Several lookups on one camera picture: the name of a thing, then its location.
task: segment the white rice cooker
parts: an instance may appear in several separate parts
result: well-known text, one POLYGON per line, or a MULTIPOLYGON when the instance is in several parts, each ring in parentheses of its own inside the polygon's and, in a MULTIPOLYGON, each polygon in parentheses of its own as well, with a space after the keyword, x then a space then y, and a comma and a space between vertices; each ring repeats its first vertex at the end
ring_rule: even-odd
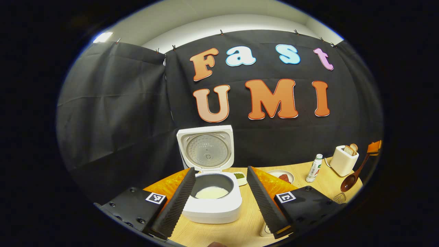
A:
POLYGON ((195 184, 183 209, 193 222, 224 224, 239 218, 242 197, 233 173, 222 172, 234 161, 231 125, 179 130, 178 145, 185 168, 194 167, 195 184))

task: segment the white bottle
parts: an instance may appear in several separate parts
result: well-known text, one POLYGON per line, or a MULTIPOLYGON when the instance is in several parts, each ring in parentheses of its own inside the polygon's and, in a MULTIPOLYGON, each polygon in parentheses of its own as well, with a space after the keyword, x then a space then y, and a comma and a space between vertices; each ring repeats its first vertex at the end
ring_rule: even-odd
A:
POLYGON ((305 179, 308 183, 314 182, 314 180, 316 180, 317 174, 319 174, 320 171, 320 166, 322 165, 322 158, 323 155, 316 155, 313 165, 311 166, 311 170, 309 171, 308 176, 305 179))

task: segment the pink letter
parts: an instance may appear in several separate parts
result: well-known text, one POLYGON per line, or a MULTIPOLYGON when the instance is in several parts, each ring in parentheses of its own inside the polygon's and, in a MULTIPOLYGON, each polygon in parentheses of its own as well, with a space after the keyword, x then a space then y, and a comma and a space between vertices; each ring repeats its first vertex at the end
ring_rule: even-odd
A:
POLYGON ((317 49, 314 50, 314 53, 319 55, 320 61, 322 62, 323 66, 325 66, 325 68, 327 68, 328 70, 333 70, 334 69, 332 64, 330 64, 328 62, 328 60, 326 59, 328 57, 328 55, 326 53, 324 53, 322 51, 322 49, 317 48, 317 49))

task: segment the bread slice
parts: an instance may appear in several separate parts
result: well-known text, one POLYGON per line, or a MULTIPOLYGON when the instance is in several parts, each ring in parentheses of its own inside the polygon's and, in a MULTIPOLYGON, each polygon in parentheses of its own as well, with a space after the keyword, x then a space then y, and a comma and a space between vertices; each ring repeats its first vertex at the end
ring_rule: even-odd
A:
POLYGON ((351 156, 354 156, 354 153, 355 153, 355 151, 349 146, 345 146, 345 152, 351 156))
POLYGON ((353 144, 353 143, 351 145, 349 145, 349 147, 351 147, 355 152, 358 151, 358 146, 353 144))

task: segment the white plate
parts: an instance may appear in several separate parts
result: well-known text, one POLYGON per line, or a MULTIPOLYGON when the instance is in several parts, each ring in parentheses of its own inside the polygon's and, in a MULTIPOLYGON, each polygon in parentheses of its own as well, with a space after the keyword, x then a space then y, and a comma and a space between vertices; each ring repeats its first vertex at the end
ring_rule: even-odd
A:
POLYGON ((275 176, 276 178, 280 177, 282 174, 286 174, 288 176, 288 180, 293 183, 294 182, 294 176, 293 174, 291 174, 291 172, 289 171, 284 171, 284 170, 271 170, 268 172, 268 174, 271 174, 273 176, 275 176))
POLYGON ((246 184, 247 184, 247 177, 245 176, 245 174, 242 173, 242 172, 240 172, 240 171, 234 172, 233 174, 235 174, 235 173, 239 173, 239 174, 244 175, 243 178, 238 178, 238 179, 237 179, 237 180, 238 180, 238 185, 239 185, 239 186, 246 185, 246 184))

